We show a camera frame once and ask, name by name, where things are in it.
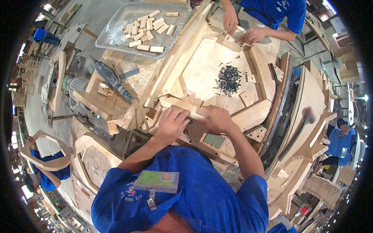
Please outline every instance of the worker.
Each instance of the worker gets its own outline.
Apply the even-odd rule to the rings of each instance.
[[[201,111],[209,116],[200,120],[207,131],[225,134],[235,149],[244,179],[237,193],[204,154],[170,146],[190,122],[185,119],[188,110],[171,107],[163,112],[156,134],[106,174],[91,207],[99,232],[266,231],[267,183],[261,159],[227,110],[210,105]],[[149,171],[162,171],[162,176],[139,177]],[[173,184],[175,172],[179,178],[174,193],[134,188],[137,182],[150,184],[149,190],[163,180]]]
[[[330,144],[325,154],[329,157],[320,161],[316,170],[317,172],[325,165],[346,166],[355,157],[356,138],[355,129],[348,125],[348,122],[342,118],[337,120],[337,126],[328,125],[326,132]]]
[[[61,40],[53,35],[53,33],[50,33],[47,30],[44,30],[43,28],[38,28],[34,34],[34,41],[36,42],[43,42],[43,43],[48,43],[52,45],[59,45]]]
[[[238,25],[236,11],[230,0],[221,0],[221,2],[225,8],[223,17],[224,30],[229,35],[233,35]],[[264,37],[293,41],[295,36],[302,31],[306,12],[304,0],[242,0],[240,5],[246,13],[266,26],[247,30],[241,37],[241,41],[249,45],[260,41]],[[288,30],[278,31],[278,26],[285,16],[288,18]]]
[[[36,157],[37,159],[47,162],[51,161],[56,158],[63,157],[63,153],[59,151],[58,153],[54,155],[49,155],[45,157],[40,157],[39,149],[36,145],[36,142],[33,137],[29,136],[27,139],[27,142],[31,143],[31,154],[32,156]],[[58,188],[61,185],[61,180],[66,180],[70,177],[70,166],[58,170],[58,171],[47,171],[37,165],[32,166],[34,170],[34,174],[30,174],[30,178],[32,179],[32,185],[35,190],[38,189],[38,186],[40,185],[43,187],[46,191],[52,191],[56,188]]]

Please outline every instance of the drill cord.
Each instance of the drill cord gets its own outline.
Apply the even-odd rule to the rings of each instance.
[[[139,106],[139,103],[135,99],[132,101],[132,103],[135,105],[135,107],[137,109],[137,112],[140,114],[141,118],[143,119],[143,121],[145,123],[145,126],[146,126],[145,133],[149,133],[149,124],[148,124],[148,121],[146,120],[146,117],[145,117],[144,113],[142,112],[142,110]]]

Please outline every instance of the wooden leg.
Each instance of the wooden leg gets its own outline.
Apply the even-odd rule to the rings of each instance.
[[[83,31],[85,31],[87,34],[89,34],[90,36],[92,36],[96,40],[98,39],[98,36],[96,34],[94,34],[93,32],[91,32],[90,30],[88,30],[87,28],[83,28]]]

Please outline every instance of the factory floor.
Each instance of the factory floor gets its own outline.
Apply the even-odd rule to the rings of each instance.
[[[127,0],[110,0],[108,1],[100,1],[100,0],[74,0],[67,4],[64,10],[69,9],[74,3],[82,4],[83,6],[78,10],[76,15],[72,18],[69,25],[76,25],[78,23],[87,23],[87,28],[99,35],[103,28],[106,26],[107,22],[113,16],[113,14],[119,9],[120,6],[127,3]],[[61,10],[57,15],[56,18],[58,19],[62,12]],[[90,55],[94,58],[99,59],[104,52],[102,48],[95,47],[95,40],[86,33],[82,33],[79,40],[76,43],[76,48],[82,50],[81,53],[78,54],[77,60],[75,61],[75,66],[73,68],[73,72],[76,76],[85,76],[86,78],[90,78],[91,74],[93,73],[93,69],[91,67],[92,61],[90,60]],[[323,46],[318,40],[315,40],[308,45],[305,46],[305,53],[306,57],[313,54],[316,51],[324,50]],[[286,41],[281,41],[280,44],[280,51],[279,57],[284,54],[285,52],[290,51],[290,53],[298,58],[300,57],[299,54],[294,50],[294,48]],[[323,61],[327,61],[331,59],[329,53],[325,52],[320,55],[314,56],[311,58],[312,62],[316,65],[317,68],[321,69],[320,58]],[[49,60],[44,59],[40,74],[44,75],[47,64]],[[296,59],[296,65],[303,63],[303,59]],[[337,78],[334,74],[332,64],[327,65],[327,75],[332,81],[337,82]],[[68,104],[64,104],[65,101],[60,105],[60,109],[54,114],[55,116],[72,114],[70,107]],[[70,141],[70,130],[71,130],[71,119],[64,119],[58,120],[53,122],[53,128],[51,129],[48,126],[48,123],[45,121],[44,116],[41,112],[41,99],[40,99],[40,91],[37,88],[34,91],[34,94],[27,96],[26,101],[26,108],[25,108],[25,120],[28,128],[28,132],[30,135],[33,135],[38,130],[42,130],[52,136],[56,136],[69,145]],[[97,126],[97,128],[102,132],[104,137],[108,137],[107,131],[107,124],[106,121],[103,119],[97,119],[92,116],[90,111],[87,111],[81,107],[75,112],[80,112],[83,115],[87,114],[90,118],[90,121]],[[124,142],[128,137],[128,131],[121,130],[113,142],[110,142],[111,145],[119,150],[122,151],[124,148]],[[42,156],[54,154],[59,151],[58,147],[55,143],[52,143],[45,139],[38,139],[37,145],[40,150]],[[218,169],[221,175],[227,180],[227,182],[232,186],[232,188],[237,191],[241,185],[239,182],[239,176],[236,174],[226,172],[224,170]],[[73,207],[73,200],[74,194],[71,185],[71,178],[67,180],[63,180],[61,186],[57,189],[61,196],[65,199]],[[92,224],[90,218],[87,216],[86,213],[80,212],[84,219],[88,219],[88,222]]]

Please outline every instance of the green pad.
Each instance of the green pad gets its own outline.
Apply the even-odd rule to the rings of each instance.
[[[225,141],[225,138],[223,136],[214,135],[214,134],[210,134],[210,133],[208,133],[207,136],[205,137],[205,139],[203,140],[204,143],[207,143],[207,144],[209,144],[213,147],[216,147],[218,149],[220,149],[220,147],[222,146],[224,141]]]

